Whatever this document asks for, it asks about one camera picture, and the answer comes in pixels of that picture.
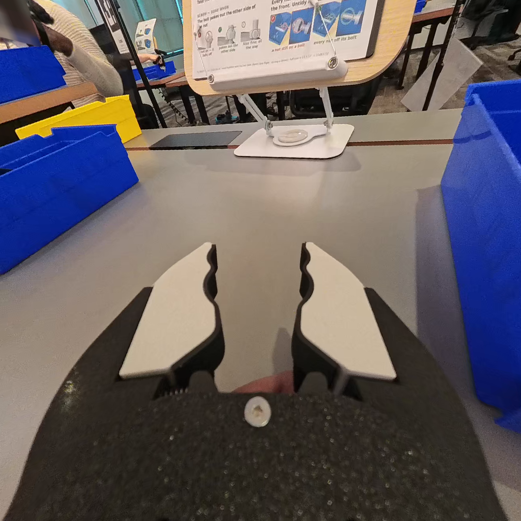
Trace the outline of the printed instruction sheet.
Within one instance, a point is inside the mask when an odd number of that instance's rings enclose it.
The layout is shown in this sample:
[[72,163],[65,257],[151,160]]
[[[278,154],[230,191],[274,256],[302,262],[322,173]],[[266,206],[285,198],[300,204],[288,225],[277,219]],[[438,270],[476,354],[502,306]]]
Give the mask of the printed instruction sheet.
[[374,54],[384,1],[192,1],[192,77]]

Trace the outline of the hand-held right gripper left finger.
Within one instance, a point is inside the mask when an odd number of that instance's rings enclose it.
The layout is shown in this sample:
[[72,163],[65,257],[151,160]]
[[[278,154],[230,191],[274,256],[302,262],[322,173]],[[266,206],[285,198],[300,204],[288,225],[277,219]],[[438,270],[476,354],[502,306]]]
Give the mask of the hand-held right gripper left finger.
[[180,390],[200,371],[214,378],[225,354],[217,270],[217,247],[204,243],[156,280],[119,370],[121,379],[159,376]]

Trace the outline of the small instruction sign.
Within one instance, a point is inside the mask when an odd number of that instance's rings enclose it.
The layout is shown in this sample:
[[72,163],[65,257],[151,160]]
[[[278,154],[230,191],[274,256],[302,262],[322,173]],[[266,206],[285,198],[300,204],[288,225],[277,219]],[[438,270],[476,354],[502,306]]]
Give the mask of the small instruction sign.
[[138,54],[155,55],[154,28],[157,18],[138,22],[135,30],[135,48]]

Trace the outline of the wooden table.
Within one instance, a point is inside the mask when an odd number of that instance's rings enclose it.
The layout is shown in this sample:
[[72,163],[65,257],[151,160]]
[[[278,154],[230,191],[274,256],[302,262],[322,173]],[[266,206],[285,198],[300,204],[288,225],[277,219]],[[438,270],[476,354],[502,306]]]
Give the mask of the wooden table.
[[450,17],[453,15],[454,9],[455,5],[452,5],[450,7],[437,9],[430,12],[421,12],[413,16],[411,28],[409,31],[408,44],[413,43],[414,36],[420,34],[422,29],[424,29],[425,27],[429,27],[427,40],[423,48],[420,63],[418,65],[417,74],[415,77],[416,81],[421,77],[421,75],[425,72],[428,66],[429,58],[433,50],[434,38],[439,25],[446,24],[450,20]]
[[179,88],[189,85],[183,71],[160,79],[148,80],[151,88]]

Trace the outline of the wooden board document stand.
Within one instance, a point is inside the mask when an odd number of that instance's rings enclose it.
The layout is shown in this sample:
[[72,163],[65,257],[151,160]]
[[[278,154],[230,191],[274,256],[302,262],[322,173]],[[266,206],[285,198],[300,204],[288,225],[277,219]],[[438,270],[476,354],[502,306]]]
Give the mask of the wooden board document stand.
[[[303,70],[283,67],[282,72],[261,66],[257,69],[236,69],[208,74],[206,79],[192,77],[191,2],[182,1],[185,75],[189,86],[198,94],[236,95],[254,115],[261,128],[236,148],[238,157],[328,160],[343,153],[354,127],[335,124],[329,99],[329,87],[357,85],[373,80],[383,73],[398,56],[411,25],[414,1],[385,1],[378,37],[371,57],[357,61],[338,61],[328,65],[308,63]],[[322,98],[325,118],[322,123],[303,126],[276,125],[268,120],[251,98],[252,93],[294,91],[316,88]]]

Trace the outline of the yellow plastic bin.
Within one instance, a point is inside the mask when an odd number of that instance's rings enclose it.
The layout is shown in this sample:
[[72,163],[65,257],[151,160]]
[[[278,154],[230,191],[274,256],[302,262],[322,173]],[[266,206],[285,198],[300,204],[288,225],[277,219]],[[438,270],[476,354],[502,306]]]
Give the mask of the yellow plastic bin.
[[104,102],[95,101],[23,127],[19,126],[15,133],[19,139],[36,134],[47,137],[55,128],[102,125],[115,125],[122,143],[142,134],[127,94],[107,97]]

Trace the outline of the long blue bin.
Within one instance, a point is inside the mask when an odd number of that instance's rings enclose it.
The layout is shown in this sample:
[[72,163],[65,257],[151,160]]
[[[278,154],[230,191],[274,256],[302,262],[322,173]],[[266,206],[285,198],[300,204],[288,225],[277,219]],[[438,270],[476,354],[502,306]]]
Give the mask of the long blue bin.
[[65,73],[46,45],[1,50],[1,104],[65,87]]

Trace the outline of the printed tag board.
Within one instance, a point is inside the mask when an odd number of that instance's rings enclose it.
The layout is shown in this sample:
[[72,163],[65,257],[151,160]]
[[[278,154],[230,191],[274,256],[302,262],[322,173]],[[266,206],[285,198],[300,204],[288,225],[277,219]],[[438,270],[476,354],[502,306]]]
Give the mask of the printed tag board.
[[120,54],[129,53],[127,42],[121,29],[118,15],[116,13],[116,5],[114,1],[95,1],[100,15],[108,29],[116,49]]

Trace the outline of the black flat pad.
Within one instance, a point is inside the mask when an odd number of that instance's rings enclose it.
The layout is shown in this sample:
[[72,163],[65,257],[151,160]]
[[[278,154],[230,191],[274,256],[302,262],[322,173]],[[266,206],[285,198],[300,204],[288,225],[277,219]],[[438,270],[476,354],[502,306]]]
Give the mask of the black flat pad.
[[241,131],[169,134],[148,148],[154,151],[226,149]]

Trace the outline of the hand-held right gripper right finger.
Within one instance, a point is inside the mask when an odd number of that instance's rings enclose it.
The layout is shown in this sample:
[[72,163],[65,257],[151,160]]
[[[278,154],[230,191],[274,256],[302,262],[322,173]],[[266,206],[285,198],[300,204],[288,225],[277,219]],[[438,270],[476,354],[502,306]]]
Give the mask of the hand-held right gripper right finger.
[[291,339],[295,389],[311,373],[343,393],[351,378],[393,382],[391,361],[366,287],[345,265],[312,242],[301,247],[301,301]]

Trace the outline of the grey flat panel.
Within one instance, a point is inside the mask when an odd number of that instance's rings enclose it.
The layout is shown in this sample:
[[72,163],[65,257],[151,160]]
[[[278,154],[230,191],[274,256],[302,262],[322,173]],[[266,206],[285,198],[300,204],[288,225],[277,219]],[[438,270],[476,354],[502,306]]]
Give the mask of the grey flat panel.
[[[412,112],[423,109],[431,84],[436,57],[408,90],[401,103]],[[443,68],[433,90],[428,110],[440,109],[483,65],[483,61],[460,40],[452,38],[446,50]]]

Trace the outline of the blue plastic bin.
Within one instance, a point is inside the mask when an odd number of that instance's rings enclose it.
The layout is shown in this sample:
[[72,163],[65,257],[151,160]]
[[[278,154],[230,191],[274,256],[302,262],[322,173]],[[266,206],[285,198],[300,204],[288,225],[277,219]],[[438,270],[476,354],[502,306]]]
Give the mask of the blue plastic bin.
[[472,84],[441,192],[478,399],[520,433],[520,80]]
[[12,142],[1,167],[1,274],[139,182],[115,125]]

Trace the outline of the black office chair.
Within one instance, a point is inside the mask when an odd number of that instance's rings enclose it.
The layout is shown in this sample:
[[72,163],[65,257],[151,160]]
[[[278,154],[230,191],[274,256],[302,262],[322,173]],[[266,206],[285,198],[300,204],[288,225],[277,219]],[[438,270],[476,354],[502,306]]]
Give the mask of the black office chair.
[[[383,75],[357,85],[329,87],[329,99],[334,117],[368,114],[377,94]],[[291,91],[291,113],[297,119],[324,117],[322,98],[316,88]]]

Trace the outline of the wooden-edged table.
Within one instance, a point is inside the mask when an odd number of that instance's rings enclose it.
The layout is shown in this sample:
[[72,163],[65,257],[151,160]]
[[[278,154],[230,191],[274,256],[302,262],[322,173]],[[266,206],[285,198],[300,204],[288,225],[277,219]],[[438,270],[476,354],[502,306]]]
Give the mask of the wooden-edged table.
[[98,94],[92,82],[64,86],[1,104],[1,124]]

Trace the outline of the black stand pole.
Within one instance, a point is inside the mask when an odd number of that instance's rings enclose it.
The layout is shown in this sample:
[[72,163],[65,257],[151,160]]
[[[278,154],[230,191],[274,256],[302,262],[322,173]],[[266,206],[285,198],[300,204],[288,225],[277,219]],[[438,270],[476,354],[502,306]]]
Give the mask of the black stand pole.
[[438,82],[438,79],[439,79],[439,76],[441,74],[441,71],[442,71],[442,69],[444,67],[444,59],[445,59],[445,56],[446,56],[447,48],[448,48],[450,40],[452,38],[452,35],[453,35],[453,32],[454,32],[454,28],[455,28],[456,22],[458,20],[460,11],[462,9],[462,6],[465,3],[466,3],[466,1],[456,1],[455,2],[455,6],[454,6],[454,9],[453,9],[451,18],[449,20],[449,25],[448,25],[448,28],[447,28],[446,36],[445,36],[445,38],[443,40],[443,44],[442,44],[441,49],[440,49],[440,53],[439,53],[439,56],[438,56],[438,61],[436,62],[435,66],[434,66],[433,74],[432,74],[432,77],[431,77],[431,80],[430,80],[430,83],[429,83],[429,87],[428,87],[428,90],[427,90],[427,93],[426,93],[425,101],[424,101],[424,104],[422,106],[422,111],[423,112],[427,111],[428,108],[429,108],[431,99],[433,97],[434,89],[435,89],[436,84]]

